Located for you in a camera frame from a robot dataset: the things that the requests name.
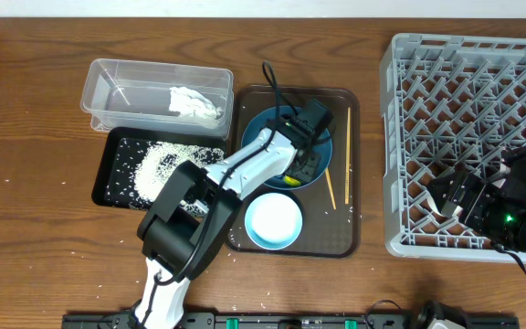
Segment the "white wall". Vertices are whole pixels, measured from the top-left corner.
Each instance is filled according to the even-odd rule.
[[[526,18],[526,1],[0,0],[1,16]]]

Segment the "black tray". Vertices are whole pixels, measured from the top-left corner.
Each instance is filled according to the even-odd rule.
[[[332,136],[332,159],[329,164],[336,210],[332,207],[325,175],[310,186],[287,192],[302,204],[303,227],[298,239],[281,250],[258,247],[245,231],[245,212],[257,196],[277,189],[260,186],[248,196],[240,209],[237,220],[228,233],[226,244],[236,251],[275,253],[284,255],[344,258],[356,251],[360,241],[360,106],[347,90],[281,88],[281,92],[295,106],[303,107],[310,99],[326,105],[334,115],[329,130]],[[275,105],[273,90],[267,86],[250,86],[242,90],[236,101],[232,140],[233,151],[240,148],[243,131],[260,112]],[[351,108],[351,164],[349,204],[344,204],[346,170],[346,124]]]
[[[123,145],[121,143],[123,139],[132,141],[132,143]],[[135,166],[143,160],[144,150],[149,147],[148,142],[169,142],[220,148],[226,153],[226,142],[216,138],[126,127],[114,128],[107,137],[97,180],[92,188],[91,196],[95,204],[140,210],[147,210],[152,206],[151,202],[140,202],[134,188],[128,188],[131,185],[130,176],[135,170]]]

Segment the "wooden chopstick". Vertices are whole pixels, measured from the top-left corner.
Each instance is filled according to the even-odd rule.
[[[330,190],[330,197],[332,198],[332,206],[336,210],[336,201],[334,200],[334,192],[332,191],[332,181],[330,179],[330,171],[326,168],[326,180],[328,181],[328,189]]]
[[[348,108],[348,122],[346,123],[346,180],[344,182],[344,204],[348,205],[350,198],[350,163],[351,163],[351,108]]]

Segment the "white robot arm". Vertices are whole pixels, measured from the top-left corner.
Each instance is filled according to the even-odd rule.
[[[189,281],[220,250],[242,200],[294,162],[307,159],[305,152],[331,119],[325,106],[311,100],[288,121],[277,117],[273,130],[264,128],[255,141],[222,162],[204,170],[191,162],[176,168],[137,231],[148,258],[145,292],[135,310],[141,327],[169,329],[180,321]],[[191,218],[178,207],[181,200],[206,209],[206,219],[198,223]]]
[[[253,143],[218,164],[208,165],[205,168],[208,173],[207,177],[219,184],[223,173],[228,168],[257,150],[270,135],[271,130],[269,128],[264,129]],[[261,152],[242,164],[225,181],[224,189],[234,191],[242,200],[266,180],[284,173],[291,165],[295,154],[296,149],[291,145],[290,140],[282,134],[276,133],[267,151]],[[145,323],[142,324],[147,329],[174,328],[184,315],[182,304],[190,281],[184,278],[179,282],[175,281],[168,285],[155,286],[155,275],[158,275],[161,281],[167,281],[172,278],[172,273],[157,260],[147,259],[146,261],[148,270],[147,282],[145,283],[142,302],[135,309],[135,316],[141,324],[146,314],[148,315]],[[156,290],[151,302],[154,286]],[[154,312],[150,310],[147,313],[150,304]]]

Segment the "green clip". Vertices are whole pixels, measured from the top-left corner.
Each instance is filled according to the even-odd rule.
[[[344,329],[356,329],[358,327],[358,323],[354,320],[346,320],[344,321]]]
[[[226,319],[226,329],[238,329],[238,319]]]

